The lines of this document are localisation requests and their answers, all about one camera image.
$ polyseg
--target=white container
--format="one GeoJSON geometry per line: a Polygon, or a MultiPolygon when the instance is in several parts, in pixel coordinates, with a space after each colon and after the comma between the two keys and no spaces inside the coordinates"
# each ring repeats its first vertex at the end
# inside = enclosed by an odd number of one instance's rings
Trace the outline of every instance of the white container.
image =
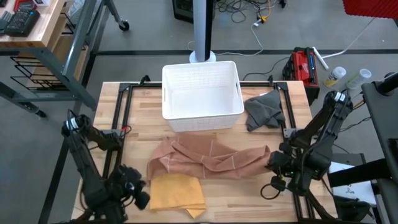
{"type": "Polygon", "coordinates": [[[346,75],[346,70],[343,67],[336,67],[331,71],[328,78],[323,81],[323,84],[327,87],[334,86],[340,78],[343,78],[346,75]]]}
{"type": "Polygon", "coordinates": [[[36,4],[36,6],[49,6],[50,5],[50,0],[33,0],[33,2],[36,4]]]}
{"type": "Polygon", "coordinates": [[[350,90],[355,90],[359,86],[361,86],[363,83],[366,82],[369,78],[372,77],[372,73],[365,68],[362,68],[359,73],[357,73],[352,79],[350,79],[347,83],[346,86],[350,90]]]}
{"type": "Polygon", "coordinates": [[[162,115],[175,132],[232,128],[243,111],[234,62],[163,67],[162,115]]]}

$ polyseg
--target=pink cloth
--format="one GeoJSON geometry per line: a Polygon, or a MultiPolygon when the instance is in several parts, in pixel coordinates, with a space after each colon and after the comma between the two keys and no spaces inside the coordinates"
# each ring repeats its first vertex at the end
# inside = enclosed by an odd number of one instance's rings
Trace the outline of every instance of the pink cloth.
{"type": "Polygon", "coordinates": [[[180,173],[201,179],[240,179],[269,172],[267,146],[237,151],[217,142],[213,136],[179,134],[165,138],[147,166],[147,178],[180,173]]]}

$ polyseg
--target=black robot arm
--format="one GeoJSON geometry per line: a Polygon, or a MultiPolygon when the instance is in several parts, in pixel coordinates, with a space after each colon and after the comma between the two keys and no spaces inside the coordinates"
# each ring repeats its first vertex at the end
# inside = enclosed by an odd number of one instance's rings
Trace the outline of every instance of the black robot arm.
{"type": "Polygon", "coordinates": [[[116,133],[105,134],[91,125],[89,117],[79,115],[64,122],[62,135],[83,179],[81,190],[88,206],[77,221],[88,220],[91,215],[96,219],[105,215],[107,223],[124,223],[127,216],[123,202],[131,197],[136,200],[139,209],[146,207],[149,195],[142,192],[145,182],[141,180],[141,174],[133,168],[120,165],[108,179],[104,179],[87,148],[86,142],[94,141],[104,151],[119,149],[122,144],[116,133]]]}
{"type": "MultiPolygon", "coordinates": [[[[279,149],[271,154],[267,168],[277,175],[291,177],[287,188],[295,194],[304,196],[312,179],[320,180],[331,164],[331,147],[345,118],[353,110],[349,96],[337,92],[329,92],[319,113],[304,128],[293,130],[290,137],[281,143],[279,149]],[[313,136],[317,140],[312,144],[313,136]]],[[[278,179],[272,179],[271,185],[284,190],[278,179]]]]}

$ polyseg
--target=chair wheel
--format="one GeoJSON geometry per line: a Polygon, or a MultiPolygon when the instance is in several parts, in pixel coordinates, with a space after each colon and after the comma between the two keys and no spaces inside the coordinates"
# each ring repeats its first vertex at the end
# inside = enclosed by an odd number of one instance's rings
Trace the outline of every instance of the chair wheel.
{"type": "Polygon", "coordinates": [[[37,115],[38,117],[40,117],[40,118],[46,118],[46,117],[47,117],[47,115],[46,115],[43,111],[38,111],[38,112],[36,112],[36,115],[37,115]]]}
{"type": "Polygon", "coordinates": [[[124,27],[122,27],[121,25],[119,25],[119,28],[123,31],[127,31],[130,29],[130,24],[128,21],[122,21],[124,27]]]}

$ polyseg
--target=tan fabric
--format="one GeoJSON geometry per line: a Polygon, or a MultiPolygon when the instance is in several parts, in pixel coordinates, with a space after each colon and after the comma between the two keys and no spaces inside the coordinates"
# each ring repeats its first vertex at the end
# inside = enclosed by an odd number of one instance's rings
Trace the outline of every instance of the tan fabric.
{"type": "Polygon", "coordinates": [[[205,197],[197,177],[164,174],[150,182],[150,209],[185,209],[192,218],[206,210],[205,197]]]}
{"type": "Polygon", "coordinates": [[[148,180],[165,173],[201,179],[240,179],[269,172],[267,146],[236,151],[213,136],[179,134],[165,138],[155,149],[147,167],[148,180]]]}

